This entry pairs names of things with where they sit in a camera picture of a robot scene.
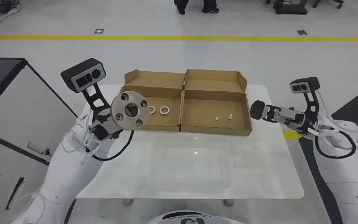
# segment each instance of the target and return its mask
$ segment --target black shoe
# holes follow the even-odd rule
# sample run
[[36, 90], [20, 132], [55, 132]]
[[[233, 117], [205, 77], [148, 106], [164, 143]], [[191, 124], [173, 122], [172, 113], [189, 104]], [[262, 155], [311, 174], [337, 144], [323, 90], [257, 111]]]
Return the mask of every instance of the black shoe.
[[218, 8], [203, 8], [201, 10], [203, 13], [218, 13], [219, 12], [219, 9]]
[[184, 15], [185, 14], [185, 10], [182, 10], [181, 8], [177, 7], [177, 11], [179, 14]]

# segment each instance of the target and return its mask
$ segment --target white floor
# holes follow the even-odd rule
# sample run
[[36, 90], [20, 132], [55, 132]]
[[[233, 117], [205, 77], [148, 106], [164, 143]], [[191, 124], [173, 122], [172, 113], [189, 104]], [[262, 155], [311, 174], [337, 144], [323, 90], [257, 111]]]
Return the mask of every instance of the white floor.
[[[217, 15], [201, 13], [201, 6], [191, 0], [181, 16], [172, 0], [23, 0], [21, 12], [0, 22], [0, 35], [93, 35], [105, 29], [104, 35], [297, 36], [306, 30], [310, 36], [358, 36], [356, 0], [340, 10], [322, 0], [306, 16], [275, 15], [260, 0], [218, 0]], [[297, 78], [319, 78], [330, 112], [358, 95], [357, 42], [0, 40], [0, 57], [26, 58], [76, 113], [84, 98], [67, 89], [60, 73], [89, 57], [103, 62], [103, 84], [123, 83], [124, 73], [134, 69], [203, 68], [241, 71], [249, 83], [265, 85], [275, 105], [298, 110], [305, 110], [304, 98], [289, 89]], [[136, 200], [131, 207], [120, 200], [79, 200], [70, 222], [145, 223], [173, 209], [197, 209], [246, 223], [329, 223], [298, 142], [289, 147], [303, 199], [237, 200], [233, 208], [216, 200]]]

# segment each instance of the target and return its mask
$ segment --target white table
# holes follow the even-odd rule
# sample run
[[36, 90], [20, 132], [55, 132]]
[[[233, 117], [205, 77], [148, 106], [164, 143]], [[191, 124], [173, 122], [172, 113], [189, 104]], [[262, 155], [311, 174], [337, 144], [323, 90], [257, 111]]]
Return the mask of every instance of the white table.
[[[119, 85], [102, 85], [108, 102]], [[248, 102], [271, 104], [262, 85]], [[304, 191], [278, 124], [252, 119], [248, 137], [138, 130], [118, 158], [104, 162], [77, 198], [298, 199]], [[129, 132], [110, 149], [116, 154]]]

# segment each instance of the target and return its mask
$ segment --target white ring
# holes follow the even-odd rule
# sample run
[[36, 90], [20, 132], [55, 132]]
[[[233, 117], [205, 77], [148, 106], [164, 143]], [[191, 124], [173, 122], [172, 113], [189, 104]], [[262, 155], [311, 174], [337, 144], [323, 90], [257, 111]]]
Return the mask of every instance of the white ring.
[[149, 114], [153, 115], [156, 113], [156, 107], [155, 106], [149, 106]]
[[169, 107], [167, 107], [167, 106], [162, 106], [161, 109], [159, 110], [159, 112], [161, 112], [162, 115], [167, 115], [167, 114], [169, 114], [169, 111], [170, 111], [170, 110], [169, 110]]

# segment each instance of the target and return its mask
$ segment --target table leg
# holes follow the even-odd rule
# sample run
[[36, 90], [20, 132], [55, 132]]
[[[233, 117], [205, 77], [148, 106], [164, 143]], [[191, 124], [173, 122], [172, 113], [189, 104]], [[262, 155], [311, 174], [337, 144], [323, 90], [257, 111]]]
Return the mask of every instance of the table leg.
[[133, 204], [133, 201], [134, 201], [133, 199], [123, 199], [122, 204], [124, 206], [130, 206]]
[[226, 207], [232, 207], [234, 206], [234, 199], [224, 199], [223, 203]]

